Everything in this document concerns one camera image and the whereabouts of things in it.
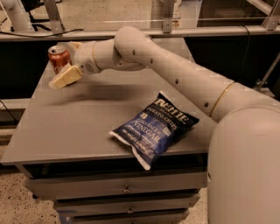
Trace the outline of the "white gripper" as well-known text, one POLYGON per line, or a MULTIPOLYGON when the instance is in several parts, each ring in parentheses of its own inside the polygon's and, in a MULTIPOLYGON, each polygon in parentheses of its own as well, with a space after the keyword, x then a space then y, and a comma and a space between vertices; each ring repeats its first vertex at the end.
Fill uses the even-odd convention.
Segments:
POLYGON ((51 89, 60 89, 75 83, 82 77, 82 72, 84 74, 98 74, 101 71, 94 58, 96 41, 85 43, 70 41, 67 44, 74 50, 73 60, 77 65, 67 63, 63 66, 60 72, 49 82, 48 86, 51 89))

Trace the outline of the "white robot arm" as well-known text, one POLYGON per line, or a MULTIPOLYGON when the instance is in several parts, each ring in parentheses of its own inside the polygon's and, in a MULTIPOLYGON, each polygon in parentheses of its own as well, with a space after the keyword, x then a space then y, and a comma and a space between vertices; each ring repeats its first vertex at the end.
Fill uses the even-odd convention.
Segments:
POLYGON ((280 224, 280 105, 239 82, 157 45, 135 27, 110 40, 73 42, 75 63, 49 83, 148 67, 215 126, 207 163, 207 224, 280 224))

